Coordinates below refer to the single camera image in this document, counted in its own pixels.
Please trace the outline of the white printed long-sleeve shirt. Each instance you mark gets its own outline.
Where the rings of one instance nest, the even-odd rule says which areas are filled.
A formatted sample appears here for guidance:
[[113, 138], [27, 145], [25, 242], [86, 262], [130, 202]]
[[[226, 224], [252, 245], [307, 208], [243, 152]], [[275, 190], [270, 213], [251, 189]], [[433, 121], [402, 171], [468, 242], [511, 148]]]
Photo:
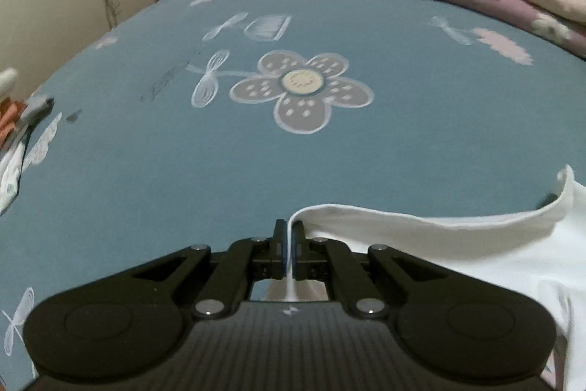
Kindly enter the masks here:
[[557, 335], [552, 381], [558, 390], [585, 387], [585, 188], [570, 167], [558, 195], [540, 209], [478, 217], [425, 218], [320, 204], [298, 210], [311, 238], [346, 243], [364, 253], [383, 244], [462, 274], [524, 294], [550, 312]]

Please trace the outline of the clothes pile beside bed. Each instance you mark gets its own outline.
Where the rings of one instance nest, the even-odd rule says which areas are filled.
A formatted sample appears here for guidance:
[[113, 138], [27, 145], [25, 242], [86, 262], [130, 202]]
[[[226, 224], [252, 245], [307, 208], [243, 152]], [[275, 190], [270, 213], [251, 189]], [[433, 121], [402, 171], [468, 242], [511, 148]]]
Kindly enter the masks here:
[[19, 73], [8, 67], [1, 71], [1, 213], [19, 192], [29, 134], [53, 108], [53, 97], [11, 97]]

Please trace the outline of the teal floral bed sheet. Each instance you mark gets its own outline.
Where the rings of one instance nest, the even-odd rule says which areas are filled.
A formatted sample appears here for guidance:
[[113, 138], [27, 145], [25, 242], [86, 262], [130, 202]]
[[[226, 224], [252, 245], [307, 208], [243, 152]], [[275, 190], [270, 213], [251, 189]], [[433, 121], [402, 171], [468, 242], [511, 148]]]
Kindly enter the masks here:
[[161, 0], [43, 86], [1, 217], [1, 379], [35, 304], [341, 204], [532, 211], [585, 187], [585, 62], [433, 0]]

